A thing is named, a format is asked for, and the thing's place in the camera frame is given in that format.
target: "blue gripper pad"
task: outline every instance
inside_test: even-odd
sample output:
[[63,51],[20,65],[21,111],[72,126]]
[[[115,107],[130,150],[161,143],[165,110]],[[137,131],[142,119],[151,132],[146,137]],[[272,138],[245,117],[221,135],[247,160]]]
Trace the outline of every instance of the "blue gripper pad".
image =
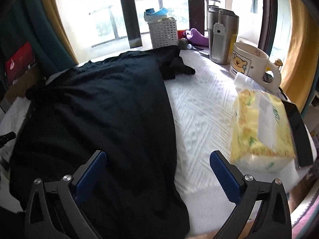
[[73,198],[76,204],[80,205],[88,199],[105,166],[106,155],[100,152],[74,188]]
[[209,162],[228,200],[236,205],[239,204],[241,200],[240,186],[215,151],[211,153]]

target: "purple object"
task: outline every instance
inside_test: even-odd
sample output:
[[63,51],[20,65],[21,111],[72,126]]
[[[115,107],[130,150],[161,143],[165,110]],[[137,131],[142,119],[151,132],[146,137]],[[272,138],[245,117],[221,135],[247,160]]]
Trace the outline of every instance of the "purple object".
[[195,28],[186,31],[186,38],[194,45],[209,46],[208,37],[204,37]]

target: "metal screw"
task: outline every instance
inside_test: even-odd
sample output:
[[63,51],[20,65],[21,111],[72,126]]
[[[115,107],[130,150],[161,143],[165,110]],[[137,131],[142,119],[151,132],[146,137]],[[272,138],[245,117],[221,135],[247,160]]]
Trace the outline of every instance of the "metal screw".
[[67,174],[66,176],[63,177],[63,180],[64,180],[65,182],[68,182],[71,178],[72,178],[72,176],[69,175],[69,174]]
[[254,179],[254,178],[253,178],[250,174],[245,175],[245,180],[246,180],[246,181],[251,182],[253,179]]
[[280,179],[275,179],[275,183],[278,184],[278,185],[282,185],[282,182]]
[[41,182],[41,179],[40,179],[40,178],[37,178],[37,179],[34,180],[33,183],[34,183],[34,184],[39,184],[40,182]]

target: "cartoon bear print on mug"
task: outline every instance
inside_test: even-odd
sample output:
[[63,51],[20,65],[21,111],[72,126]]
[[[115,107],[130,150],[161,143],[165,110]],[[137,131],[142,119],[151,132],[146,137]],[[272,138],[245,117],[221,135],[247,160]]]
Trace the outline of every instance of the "cartoon bear print on mug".
[[242,60],[240,57],[237,56],[236,53],[233,54],[232,67],[236,71],[244,74],[246,70],[246,65],[247,61]]

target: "white basket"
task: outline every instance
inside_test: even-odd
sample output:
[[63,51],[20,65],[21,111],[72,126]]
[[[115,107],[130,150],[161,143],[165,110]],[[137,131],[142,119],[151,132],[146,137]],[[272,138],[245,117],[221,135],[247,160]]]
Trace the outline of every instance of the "white basket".
[[178,45],[176,20],[173,17],[149,23],[153,48]]

